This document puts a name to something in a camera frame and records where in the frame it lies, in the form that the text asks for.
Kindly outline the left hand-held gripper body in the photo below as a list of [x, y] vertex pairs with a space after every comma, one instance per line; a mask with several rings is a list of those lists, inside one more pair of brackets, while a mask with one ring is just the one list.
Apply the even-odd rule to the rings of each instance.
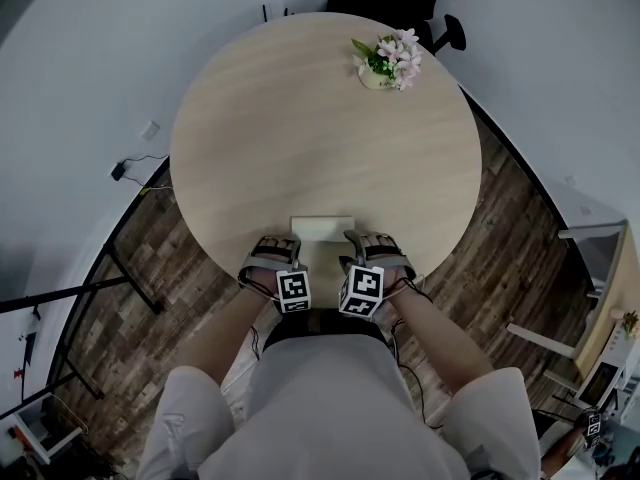
[[[272, 274], [275, 286], [256, 278], [258, 271]], [[311, 308], [311, 291], [307, 267], [297, 259], [249, 255], [238, 274], [239, 283], [270, 300], [282, 314]]]

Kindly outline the small white box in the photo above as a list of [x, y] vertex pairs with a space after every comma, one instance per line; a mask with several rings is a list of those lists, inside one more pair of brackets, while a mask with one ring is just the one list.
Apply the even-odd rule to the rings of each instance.
[[347, 242], [345, 232], [355, 229], [352, 216], [292, 216], [291, 232], [302, 242]]

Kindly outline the person's dark trousers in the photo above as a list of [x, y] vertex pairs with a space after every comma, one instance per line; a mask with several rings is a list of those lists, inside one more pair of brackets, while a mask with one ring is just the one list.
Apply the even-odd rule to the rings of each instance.
[[335, 309], [285, 313], [265, 340], [262, 351], [288, 339], [332, 335], [368, 336], [381, 342], [390, 351], [388, 341], [376, 323], [345, 315]]

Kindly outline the potted pink flower plant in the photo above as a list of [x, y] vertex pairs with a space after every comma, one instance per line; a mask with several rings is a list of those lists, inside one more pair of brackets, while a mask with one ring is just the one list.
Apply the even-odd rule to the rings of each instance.
[[418, 40], [414, 28], [379, 36], [374, 46], [352, 39], [357, 52], [353, 61], [361, 84], [371, 90], [400, 92], [411, 87], [421, 72], [422, 50]]

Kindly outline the person's light shirt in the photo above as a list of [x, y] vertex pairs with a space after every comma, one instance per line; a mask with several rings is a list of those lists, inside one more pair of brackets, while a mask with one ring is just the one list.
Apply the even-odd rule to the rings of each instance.
[[518, 369], [463, 387], [434, 431], [381, 342], [332, 335], [269, 347], [241, 426], [207, 374], [172, 370], [136, 480], [539, 480], [540, 463]]

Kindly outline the white low rack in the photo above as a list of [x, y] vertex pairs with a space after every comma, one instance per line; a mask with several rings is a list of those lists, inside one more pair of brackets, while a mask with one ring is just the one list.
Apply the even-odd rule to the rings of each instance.
[[49, 465], [85, 428], [76, 425], [71, 430], [44, 410], [23, 410], [8, 417], [10, 430], [25, 452], [35, 456], [42, 465]]

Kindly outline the person's left hand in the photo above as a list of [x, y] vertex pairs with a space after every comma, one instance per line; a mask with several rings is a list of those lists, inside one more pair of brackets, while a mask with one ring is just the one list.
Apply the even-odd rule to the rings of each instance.
[[295, 256], [297, 241], [289, 237], [264, 236], [254, 247], [255, 257], [274, 259], [289, 263]]

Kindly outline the person's right hand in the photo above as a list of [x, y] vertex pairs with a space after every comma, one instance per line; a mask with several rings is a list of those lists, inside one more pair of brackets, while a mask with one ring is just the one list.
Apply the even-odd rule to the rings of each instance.
[[367, 233], [360, 236], [366, 260], [383, 257], [401, 256], [402, 251], [391, 235]]

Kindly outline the wooden desk with white legs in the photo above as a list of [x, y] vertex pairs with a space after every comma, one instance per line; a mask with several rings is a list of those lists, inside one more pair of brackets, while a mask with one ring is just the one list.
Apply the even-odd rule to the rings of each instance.
[[582, 408], [588, 405], [581, 396], [596, 376], [600, 365], [605, 363], [611, 366], [615, 372], [600, 399], [592, 404], [594, 407], [600, 407], [622, 376], [632, 373], [635, 368], [634, 365], [627, 364], [631, 351], [619, 359], [613, 358], [612, 353], [616, 346], [622, 344], [622, 336], [618, 332], [622, 327], [622, 321], [615, 319], [614, 313], [616, 311], [640, 312], [640, 260], [631, 227], [626, 221], [609, 225], [569, 228], [559, 231], [558, 237], [576, 243], [588, 239], [610, 237], [616, 239], [606, 280], [595, 292], [597, 300], [594, 308], [595, 315], [588, 320], [583, 335], [574, 346], [555, 341], [513, 323], [507, 326], [507, 331], [573, 361], [580, 375], [579, 385], [549, 370], [545, 371], [544, 375], [572, 392], [574, 401]]

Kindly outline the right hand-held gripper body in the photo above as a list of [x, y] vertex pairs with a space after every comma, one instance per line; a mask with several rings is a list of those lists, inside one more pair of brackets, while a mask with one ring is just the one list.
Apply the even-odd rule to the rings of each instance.
[[385, 299], [385, 274], [399, 268], [409, 279], [415, 277], [413, 266], [404, 255], [366, 260], [365, 266], [353, 263], [340, 290], [339, 312], [371, 318]]

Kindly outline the person's left forearm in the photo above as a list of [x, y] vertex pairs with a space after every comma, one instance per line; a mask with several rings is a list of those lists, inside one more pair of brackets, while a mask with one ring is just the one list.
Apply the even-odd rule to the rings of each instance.
[[221, 385], [267, 299], [244, 288], [188, 341], [177, 355], [176, 367], [196, 368]]

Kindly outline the white desk with black frame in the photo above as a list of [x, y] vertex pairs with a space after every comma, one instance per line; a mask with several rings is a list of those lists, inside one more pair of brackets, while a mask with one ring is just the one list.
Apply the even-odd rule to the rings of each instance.
[[[120, 272], [119, 277], [115, 277], [108, 280], [96, 281], [96, 282], [85, 282], [82, 285], [74, 286], [70, 288], [55, 290], [51, 292], [46, 292], [37, 295], [25, 296], [21, 298], [11, 299], [8, 301], [0, 302], [0, 315], [8, 314], [12, 312], [17, 312], [24, 309], [30, 309], [30, 319], [28, 320], [28, 325], [25, 330], [19, 336], [19, 340], [22, 340], [22, 336], [24, 334], [28, 334], [30, 332], [37, 332], [41, 327], [42, 317], [38, 312], [38, 309], [41, 305], [49, 304], [52, 302], [57, 302], [58, 300], [63, 300], [67, 298], [81, 298], [84, 295], [89, 295], [89, 302], [91, 302], [96, 294], [104, 289], [115, 287], [122, 284], [129, 284], [130, 287], [134, 290], [134, 292], [141, 298], [141, 300], [149, 307], [149, 309], [156, 315], [159, 315], [163, 311], [163, 306], [159, 302], [152, 301], [145, 291], [141, 288], [141, 286], [137, 283], [137, 281], [132, 277], [131, 273], [124, 266], [120, 258], [118, 257], [118, 253], [116, 251], [115, 246], [112, 243], [105, 243], [100, 252], [100, 256], [107, 256], [118, 268]], [[20, 369], [24, 370], [24, 377], [19, 378], [21, 380], [20, 384], [20, 397], [21, 401], [19, 404], [15, 405], [11, 409], [5, 411], [0, 414], [0, 421], [7, 418], [8, 416], [22, 410], [27, 407], [29, 404], [38, 400], [40, 397], [45, 394], [51, 394], [53, 390], [55, 390], [58, 386], [68, 382], [73, 378], [78, 378], [83, 383], [84, 387], [92, 394], [92, 396], [96, 399], [100, 399], [101, 395], [98, 395], [89, 384], [81, 377], [78, 371], [72, 367], [72, 372], [60, 381], [55, 381], [52, 384], [47, 384], [40, 391], [35, 392], [33, 395], [29, 397], [24, 396], [25, 390], [25, 378], [26, 378], [26, 369], [28, 366], [24, 363], [24, 354], [22, 365]]]

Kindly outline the white microwave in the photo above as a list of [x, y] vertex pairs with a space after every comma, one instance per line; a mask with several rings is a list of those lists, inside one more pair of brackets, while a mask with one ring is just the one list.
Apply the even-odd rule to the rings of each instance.
[[599, 359], [576, 392], [574, 400], [586, 407], [600, 407], [619, 381], [623, 370], [620, 364]]

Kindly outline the person's right forearm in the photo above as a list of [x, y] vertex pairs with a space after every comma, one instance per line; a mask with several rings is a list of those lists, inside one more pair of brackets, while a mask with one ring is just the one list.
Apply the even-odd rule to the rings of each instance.
[[488, 375], [485, 353], [421, 291], [411, 288], [404, 267], [386, 269], [384, 294], [415, 336], [426, 359], [451, 394]]

